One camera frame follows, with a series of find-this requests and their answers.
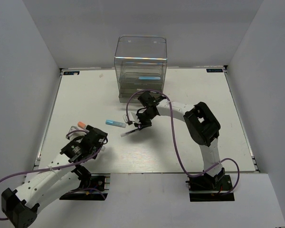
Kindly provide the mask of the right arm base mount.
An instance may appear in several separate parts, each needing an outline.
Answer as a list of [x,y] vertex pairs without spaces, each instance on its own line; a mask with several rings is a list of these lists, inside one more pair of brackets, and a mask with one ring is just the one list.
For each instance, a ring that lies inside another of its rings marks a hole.
[[234,201],[234,193],[232,182],[229,175],[224,175],[215,187],[206,182],[203,176],[197,178],[188,177],[186,184],[189,188],[190,202],[219,202],[219,201]]

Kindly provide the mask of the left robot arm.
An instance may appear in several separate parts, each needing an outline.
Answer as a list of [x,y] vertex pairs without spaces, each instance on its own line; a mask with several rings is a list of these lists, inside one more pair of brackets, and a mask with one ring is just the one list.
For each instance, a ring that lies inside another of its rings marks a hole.
[[104,176],[93,176],[83,163],[95,159],[108,142],[108,134],[87,125],[69,131],[69,140],[47,168],[14,190],[1,194],[1,209],[16,228],[27,228],[47,205],[62,196],[87,196],[104,191]]

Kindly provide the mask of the orange capped highlighter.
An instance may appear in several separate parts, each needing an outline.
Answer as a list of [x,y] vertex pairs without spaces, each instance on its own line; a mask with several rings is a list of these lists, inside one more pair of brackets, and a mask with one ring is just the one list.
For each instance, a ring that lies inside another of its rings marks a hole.
[[87,125],[83,122],[78,122],[77,126],[80,127],[81,129],[84,129],[84,130],[86,130],[86,128],[87,128]]

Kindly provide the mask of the blue capped highlighter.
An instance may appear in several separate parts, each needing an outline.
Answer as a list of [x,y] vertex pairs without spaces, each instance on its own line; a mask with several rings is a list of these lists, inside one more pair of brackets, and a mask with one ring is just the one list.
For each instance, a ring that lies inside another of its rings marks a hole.
[[110,125],[110,126],[116,126],[116,127],[121,127],[121,128],[125,128],[126,127],[126,123],[122,123],[122,122],[118,122],[118,121],[113,121],[113,120],[106,120],[105,121],[106,125]]

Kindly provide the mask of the purple gel pen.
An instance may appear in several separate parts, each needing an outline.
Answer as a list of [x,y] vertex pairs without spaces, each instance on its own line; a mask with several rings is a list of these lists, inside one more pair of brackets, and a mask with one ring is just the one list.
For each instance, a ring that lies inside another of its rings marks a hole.
[[136,129],[130,130],[130,131],[128,131],[128,132],[122,133],[120,136],[121,136],[121,137],[125,137],[125,136],[130,135],[130,134],[132,134],[132,133],[134,133],[134,132],[137,132],[137,131],[139,131],[139,130],[140,130],[139,128],[136,128]]

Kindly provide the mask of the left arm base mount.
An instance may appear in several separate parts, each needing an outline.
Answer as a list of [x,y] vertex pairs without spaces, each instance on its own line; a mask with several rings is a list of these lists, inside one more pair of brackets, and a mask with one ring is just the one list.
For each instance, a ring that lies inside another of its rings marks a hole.
[[62,195],[60,200],[104,201],[110,188],[110,174],[92,174],[79,187]]

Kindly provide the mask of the clear acrylic drawer organizer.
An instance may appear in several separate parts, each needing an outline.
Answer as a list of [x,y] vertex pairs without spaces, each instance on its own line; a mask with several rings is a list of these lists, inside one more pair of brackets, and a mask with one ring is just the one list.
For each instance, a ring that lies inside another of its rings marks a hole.
[[[136,89],[162,92],[167,70],[166,38],[147,35],[122,35],[114,55],[114,68],[119,101],[128,102]],[[141,76],[161,77],[161,80],[139,80]]]

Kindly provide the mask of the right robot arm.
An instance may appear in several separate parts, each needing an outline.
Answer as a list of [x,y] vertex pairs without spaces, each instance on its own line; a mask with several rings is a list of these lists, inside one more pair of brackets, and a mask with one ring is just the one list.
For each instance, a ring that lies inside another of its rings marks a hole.
[[139,130],[150,127],[156,116],[168,116],[183,121],[193,141],[200,147],[204,162],[201,175],[208,188],[214,190],[222,184],[225,169],[220,163],[218,137],[220,124],[204,102],[196,105],[171,102],[163,95],[154,97],[145,91],[138,97],[144,111],[132,113],[134,126]]

